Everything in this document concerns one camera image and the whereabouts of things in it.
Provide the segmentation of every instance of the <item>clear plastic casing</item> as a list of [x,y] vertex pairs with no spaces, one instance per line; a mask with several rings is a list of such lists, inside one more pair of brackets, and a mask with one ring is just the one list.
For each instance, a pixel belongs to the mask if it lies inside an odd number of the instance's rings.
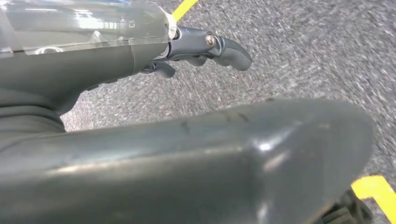
[[0,58],[169,42],[173,22],[156,3],[0,0]]

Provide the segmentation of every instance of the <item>gray carpet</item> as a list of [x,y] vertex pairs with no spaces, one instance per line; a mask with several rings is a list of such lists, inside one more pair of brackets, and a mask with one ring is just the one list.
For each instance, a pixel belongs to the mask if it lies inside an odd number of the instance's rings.
[[[172,12],[177,0],[158,4]],[[200,114],[269,96],[348,100],[374,118],[375,154],[365,174],[396,189],[396,2],[392,0],[201,0],[180,21],[235,39],[247,72],[209,62],[173,63],[177,75],[137,75],[81,95],[68,130]],[[389,223],[369,200],[375,223]]]

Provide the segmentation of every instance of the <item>transparent plastic cover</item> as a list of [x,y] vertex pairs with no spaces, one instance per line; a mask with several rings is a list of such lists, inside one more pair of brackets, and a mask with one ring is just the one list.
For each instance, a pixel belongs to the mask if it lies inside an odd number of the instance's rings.
[[0,8],[0,58],[165,43],[176,30],[151,1],[0,0]]

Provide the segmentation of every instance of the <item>yellow floor marking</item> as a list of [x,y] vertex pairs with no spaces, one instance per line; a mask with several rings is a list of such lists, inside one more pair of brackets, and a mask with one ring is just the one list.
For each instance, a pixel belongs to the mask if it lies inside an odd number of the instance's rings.
[[352,184],[360,199],[374,198],[392,224],[396,224],[396,193],[383,176],[365,176]]
[[176,22],[179,21],[184,14],[195,4],[198,0],[184,0],[179,7],[173,12],[173,17]]

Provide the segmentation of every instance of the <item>bolt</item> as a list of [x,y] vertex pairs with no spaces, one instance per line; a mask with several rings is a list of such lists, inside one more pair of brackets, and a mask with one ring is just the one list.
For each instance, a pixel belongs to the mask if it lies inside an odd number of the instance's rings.
[[214,47],[215,44],[215,39],[213,34],[207,34],[206,35],[206,43],[208,44],[209,47]]

